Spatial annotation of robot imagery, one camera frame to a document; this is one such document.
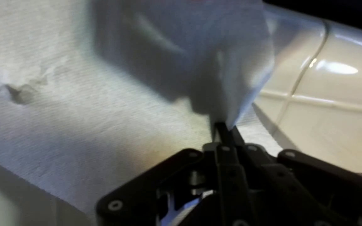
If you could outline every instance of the white paper towel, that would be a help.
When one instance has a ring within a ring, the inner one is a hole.
[[[259,0],[0,0],[0,164],[92,217],[210,141],[212,121],[242,118],[271,65]],[[241,121],[279,150],[255,115]]]

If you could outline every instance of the black plastic mechanism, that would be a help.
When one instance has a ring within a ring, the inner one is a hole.
[[[274,158],[237,128],[215,128],[220,141],[203,151],[183,149],[104,195],[99,226],[168,224],[180,212],[181,226],[362,226],[361,175],[293,149]]]

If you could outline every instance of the white cloth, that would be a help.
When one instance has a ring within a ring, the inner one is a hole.
[[[259,0],[0,0],[0,164],[93,216],[241,118],[271,65]]]

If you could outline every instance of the white tile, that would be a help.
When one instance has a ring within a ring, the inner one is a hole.
[[[0,226],[55,226],[55,197],[0,167]]]
[[[362,105],[362,30],[330,22],[330,35],[296,94]]]
[[[276,59],[264,90],[288,94],[319,50],[325,27],[320,18],[270,5],[266,6],[266,18]]]
[[[362,172],[362,111],[291,101],[280,130],[299,150]]]
[[[266,94],[260,94],[255,100],[255,105],[260,109],[260,113],[264,114],[264,116],[259,115],[259,118],[268,130],[273,130],[273,128],[278,124],[285,103],[286,100],[284,96]]]
[[[63,200],[58,200],[56,226],[92,226],[92,223],[80,210]]]

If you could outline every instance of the paper towel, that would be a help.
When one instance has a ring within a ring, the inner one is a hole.
[[[0,164],[92,218],[241,119],[271,65],[259,0],[0,0]],[[279,150],[255,115],[240,121]]]

